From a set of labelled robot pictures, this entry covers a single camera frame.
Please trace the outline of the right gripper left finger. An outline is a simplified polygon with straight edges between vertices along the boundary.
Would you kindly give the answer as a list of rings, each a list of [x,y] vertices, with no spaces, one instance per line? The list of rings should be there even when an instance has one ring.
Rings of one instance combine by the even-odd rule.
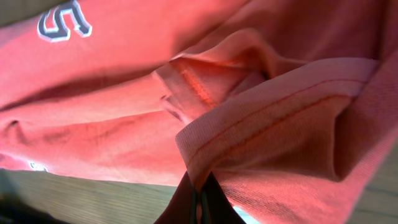
[[[170,203],[154,224],[197,224],[197,193],[186,172]]]

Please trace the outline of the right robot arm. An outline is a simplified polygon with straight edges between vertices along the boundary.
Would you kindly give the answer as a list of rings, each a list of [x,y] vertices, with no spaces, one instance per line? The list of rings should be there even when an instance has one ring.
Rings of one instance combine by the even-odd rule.
[[[49,213],[23,202],[1,199],[1,223],[62,224]],[[196,189],[184,174],[167,208],[155,224],[245,224],[228,201],[219,182],[210,174],[201,189]]]

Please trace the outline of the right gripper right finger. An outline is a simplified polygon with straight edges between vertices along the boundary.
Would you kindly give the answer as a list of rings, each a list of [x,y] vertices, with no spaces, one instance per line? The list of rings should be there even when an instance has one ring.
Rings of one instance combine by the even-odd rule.
[[[200,192],[202,224],[245,224],[211,173]]]

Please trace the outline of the red t-shirt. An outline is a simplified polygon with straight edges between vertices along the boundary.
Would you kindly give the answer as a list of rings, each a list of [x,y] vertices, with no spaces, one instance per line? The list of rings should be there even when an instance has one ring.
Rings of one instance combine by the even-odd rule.
[[[1,29],[1,167],[343,223],[397,138],[397,2],[68,1]]]

